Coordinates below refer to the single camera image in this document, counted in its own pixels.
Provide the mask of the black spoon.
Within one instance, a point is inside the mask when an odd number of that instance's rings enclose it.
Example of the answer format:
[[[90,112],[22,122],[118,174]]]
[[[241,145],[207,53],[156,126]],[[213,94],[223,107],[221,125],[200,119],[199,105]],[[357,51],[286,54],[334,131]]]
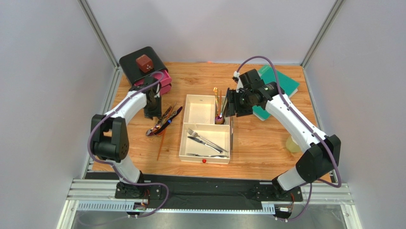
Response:
[[[221,109],[221,116],[222,117],[225,117],[227,107],[228,107],[228,96],[226,95],[224,97],[224,102],[223,102],[222,109]]]

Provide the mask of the iridescent long spoon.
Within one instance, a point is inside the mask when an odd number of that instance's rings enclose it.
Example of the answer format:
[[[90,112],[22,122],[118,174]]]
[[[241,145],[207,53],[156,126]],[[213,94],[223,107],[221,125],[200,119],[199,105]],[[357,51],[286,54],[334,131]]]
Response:
[[[223,116],[223,108],[224,108],[224,105],[222,105],[221,107],[218,107],[218,112],[217,112],[217,115],[214,120],[214,123],[216,125],[223,125],[225,123],[225,119]]]

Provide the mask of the iridescent rainbow spoon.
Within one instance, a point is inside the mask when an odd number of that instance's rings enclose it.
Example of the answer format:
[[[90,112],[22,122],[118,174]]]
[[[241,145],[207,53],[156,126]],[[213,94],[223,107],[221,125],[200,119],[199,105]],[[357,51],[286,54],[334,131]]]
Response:
[[[181,107],[170,113],[170,109],[164,113],[157,124],[146,132],[146,136],[159,136],[172,123],[172,120],[179,114]]]

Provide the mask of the gold ornate spoon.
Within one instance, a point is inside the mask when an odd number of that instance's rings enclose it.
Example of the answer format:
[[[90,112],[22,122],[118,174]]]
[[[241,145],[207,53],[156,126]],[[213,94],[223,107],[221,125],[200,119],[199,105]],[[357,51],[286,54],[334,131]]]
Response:
[[[219,94],[218,94],[218,88],[214,87],[213,88],[213,92],[214,92],[214,97],[215,97],[215,106],[216,106],[216,110],[215,110],[215,115],[218,116],[220,114],[219,108]]]

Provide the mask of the silver table knife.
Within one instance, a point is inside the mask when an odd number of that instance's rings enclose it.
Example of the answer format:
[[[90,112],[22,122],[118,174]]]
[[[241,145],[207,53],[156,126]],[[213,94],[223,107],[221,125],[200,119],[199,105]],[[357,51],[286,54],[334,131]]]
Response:
[[[204,145],[204,146],[207,146],[207,147],[213,149],[214,151],[216,151],[216,152],[218,152],[218,153],[220,153],[220,154],[223,153],[222,150],[220,150],[220,149],[218,149],[218,148],[216,148],[216,147],[214,147],[214,146],[211,146],[210,144],[205,143],[204,141],[199,140],[199,139],[196,138],[196,137],[188,136],[188,138],[191,139],[191,140],[193,140],[193,141],[195,141],[195,142],[197,142],[197,143],[200,143],[200,144],[202,144],[202,145]]]

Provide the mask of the orange spoon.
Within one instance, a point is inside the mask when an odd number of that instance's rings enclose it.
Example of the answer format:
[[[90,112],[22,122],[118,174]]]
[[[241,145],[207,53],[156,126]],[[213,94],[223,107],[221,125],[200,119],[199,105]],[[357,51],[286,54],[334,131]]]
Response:
[[[222,115],[222,91],[219,94],[219,106],[218,106],[218,116]]]

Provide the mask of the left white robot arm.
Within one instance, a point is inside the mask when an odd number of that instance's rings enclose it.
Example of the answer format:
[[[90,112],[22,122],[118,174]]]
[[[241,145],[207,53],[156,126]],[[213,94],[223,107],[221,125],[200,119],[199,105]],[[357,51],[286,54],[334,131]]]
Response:
[[[110,165],[119,176],[120,182],[136,189],[144,186],[142,172],[128,155],[130,144],[128,123],[140,111],[145,118],[162,116],[160,96],[163,72],[147,76],[140,86],[132,86],[125,98],[105,114],[96,114],[91,120],[88,138],[88,153],[98,163]]]

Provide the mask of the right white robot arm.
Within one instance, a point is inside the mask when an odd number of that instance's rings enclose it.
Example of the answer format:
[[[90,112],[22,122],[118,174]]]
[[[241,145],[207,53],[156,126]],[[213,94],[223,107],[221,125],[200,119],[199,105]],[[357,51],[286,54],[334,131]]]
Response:
[[[341,141],[336,135],[328,136],[312,125],[290,101],[276,82],[264,83],[257,70],[243,74],[234,72],[237,89],[227,91],[226,117],[253,114],[259,106],[276,118],[289,132],[303,152],[296,165],[272,180],[281,192],[287,192],[304,183],[313,183],[337,169]]]

